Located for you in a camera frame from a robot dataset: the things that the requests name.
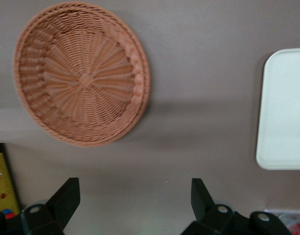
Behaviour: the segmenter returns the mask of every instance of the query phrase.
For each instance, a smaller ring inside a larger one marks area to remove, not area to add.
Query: red object
[[[6,215],[5,215],[5,219],[10,219],[10,218],[13,218],[13,217],[15,217],[16,215],[14,214],[14,213],[7,213]]]

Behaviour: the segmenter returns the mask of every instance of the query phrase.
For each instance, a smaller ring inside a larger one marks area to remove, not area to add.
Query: wicker basket
[[[137,37],[116,15],[87,3],[35,16],[18,39],[14,73],[32,118],[78,146],[124,136],[149,97],[149,66]]]

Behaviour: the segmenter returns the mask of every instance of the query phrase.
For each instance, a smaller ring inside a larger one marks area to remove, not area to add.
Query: black clamp
[[[45,205],[30,206],[7,220],[0,212],[0,235],[63,235],[79,203],[79,179],[69,178]]]
[[[201,179],[192,179],[191,205],[196,217],[182,235],[291,235],[273,214],[256,211],[250,218],[215,204]]]

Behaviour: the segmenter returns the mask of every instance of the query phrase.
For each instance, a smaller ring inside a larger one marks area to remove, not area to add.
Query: metal rivet
[[[268,222],[269,221],[269,217],[266,214],[258,214],[257,216],[260,220],[264,221],[264,222]]]
[[[30,213],[35,213],[35,212],[38,212],[40,210],[40,207],[39,206],[36,206],[36,207],[33,207],[30,209]]]
[[[224,207],[224,206],[219,206],[219,207],[218,207],[218,210],[219,210],[219,212],[221,212],[221,213],[227,213],[227,212],[228,212],[228,209],[227,209],[226,207]]]

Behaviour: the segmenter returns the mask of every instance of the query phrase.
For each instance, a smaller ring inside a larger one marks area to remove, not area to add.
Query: basket rim
[[[44,20],[44,17],[47,14],[50,14],[52,12],[57,11],[58,9],[64,9],[68,7],[90,7],[92,9],[98,10],[99,13],[103,13],[103,15],[109,19],[114,20],[121,28],[123,28],[127,34],[131,37],[132,41],[134,42],[134,45],[138,51],[138,55],[141,58],[141,64],[142,64],[142,70],[143,70],[143,93],[142,93],[142,99],[141,103],[138,105],[138,111],[136,112],[135,116],[132,118],[130,122],[127,122],[126,125],[124,125],[124,128],[119,129],[119,131],[114,134],[112,137],[106,138],[104,140],[95,140],[95,141],[79,141],[75,140],[73,138],[69,138],[67,136],[61,135],[57,133],[55,130],[51,129],[47,124],[45,124],[38,116],[36,116],[35,111],[33,111],[26,100],[26,96],[22,90],[22,85],[20,82],[20,73],[19,73],[19,62],[22,54],[22,50],[24,47],[24,44],[31,32],[37,26],[40,22]],[[47,7],[46,9],[42,10],[41,12],[37,13],[34,17],[31,18],[31,20],[27,23],[27,25],[24,27],[22,32],[20,33],[18,40],[16,42],[15,46],[15,52],[14,52],[14,60],[13,60],[13,72],[14,72],[14,82],[17,94],[21,100],[21,103],[29,113],[29,115],[32,117],[32,119],[41,126],[46,132],[48,132],[51,136],[54,138],[67,142],[69,144],[81,146],[81,147],[95,147],[95,146],[101,146],[108,143],[111,143],[113,141],[116,141],[123,137],[125,134],[127,134],[134,126],[135,124],[140,120],[142,117],[142,114],[145,111],[146,104],[149,100],[150,95],[150,69],[149,69],[149,63],[146,57],[146,54],[144,52],[144,49],[137,38],[137,36],[134,34],[132,29],[125,23],[120,17],[115,15],[113,12],[100,7],[95,4],[81,2],[81,1],[68,1],[63,3],[58,3],[52,6]]]

